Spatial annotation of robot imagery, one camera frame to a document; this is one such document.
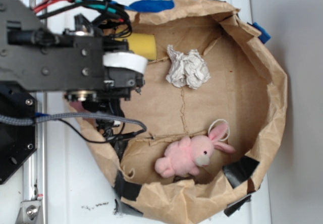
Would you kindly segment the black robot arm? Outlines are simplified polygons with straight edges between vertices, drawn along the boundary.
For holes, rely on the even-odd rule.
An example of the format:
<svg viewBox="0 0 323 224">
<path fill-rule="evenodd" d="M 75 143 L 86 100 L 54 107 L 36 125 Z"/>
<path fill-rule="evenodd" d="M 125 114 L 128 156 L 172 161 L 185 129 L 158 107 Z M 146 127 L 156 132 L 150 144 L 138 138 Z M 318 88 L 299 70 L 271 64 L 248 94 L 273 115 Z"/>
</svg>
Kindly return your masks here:
<svg viewBox="0 0 323 224">
<path fill-rule="evenodd" d="M 89 21 L 75 16 L 74 30 L 50 31 L 43 20 L 84 7 L 98 16 Z M 63 91 L 69 102 L 84 111 L 47 115 L 26 110 L 12 116 L 1 114 L 1 123 L 34 126 L 67 118 L 95 119 L 109 130 L 117 122 L 136 124 L 125 118 L 120 99 L 144 85 L 147 59 L 129 50 L 126 38 L 132 33 L 129 15 L 111 0 L 45 0 L 34 8 L 20 0 L 1 0 L 1 84 L 13 93 Z"/>
</svg>

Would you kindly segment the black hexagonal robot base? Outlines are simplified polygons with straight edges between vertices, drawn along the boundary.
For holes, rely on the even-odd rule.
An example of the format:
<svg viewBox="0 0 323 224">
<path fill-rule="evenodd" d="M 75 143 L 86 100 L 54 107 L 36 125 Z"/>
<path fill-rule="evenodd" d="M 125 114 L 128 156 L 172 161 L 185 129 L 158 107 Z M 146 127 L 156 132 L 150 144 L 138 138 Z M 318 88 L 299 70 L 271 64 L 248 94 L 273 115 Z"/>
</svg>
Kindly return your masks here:
<svg viewBox="0 0 323 224">
<path fill-rule="evenodd" d="M 14 93 L 1 85 L 1 115 L 12 118 L 35 116 L 36 100 L 28 93 Z M 1 123 L 1 184 L 10 177 L 36 150 L 36 127 Z"/>
</svg>

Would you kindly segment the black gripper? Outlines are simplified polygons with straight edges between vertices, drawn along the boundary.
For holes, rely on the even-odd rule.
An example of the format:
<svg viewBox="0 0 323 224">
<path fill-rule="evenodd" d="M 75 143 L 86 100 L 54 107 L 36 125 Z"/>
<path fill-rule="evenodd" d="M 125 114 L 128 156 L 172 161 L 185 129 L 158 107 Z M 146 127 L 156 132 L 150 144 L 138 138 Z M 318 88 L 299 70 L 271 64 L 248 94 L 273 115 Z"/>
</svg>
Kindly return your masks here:
<svg viewBox="0 0 323 224">
<path fill-rule="evenodd" d="M 86 115 L 108 114 L 108 118 L 96 119 L 96 128 L 103 132 L 106 143 L 131 139 L 145 132 L 145 125 L 125 118 L 121 99 L 129 100 L 131 91 L 141 91 L 144 85 L 145 58 L 129 50 L 126 37 L 132 33 L 129 19 L 102 14 L 91 22 L 94 32 L 106 36 L 106 53 L 103 57 L 105 89 L 96 93 L 69 92 L 65 98 L 77 111 Z"/>
</svg>

